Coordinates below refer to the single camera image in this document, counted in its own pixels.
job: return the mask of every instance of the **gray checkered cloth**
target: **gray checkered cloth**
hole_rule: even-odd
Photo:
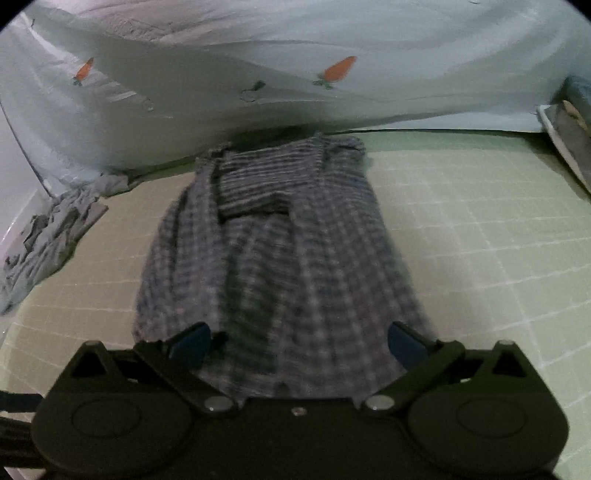
[[[393,320],[431,336],[356,138],[222,152],[170,207],[143,273],[136,340],[207,322],[198,375],[225,394],[361,401],[399,377]]]

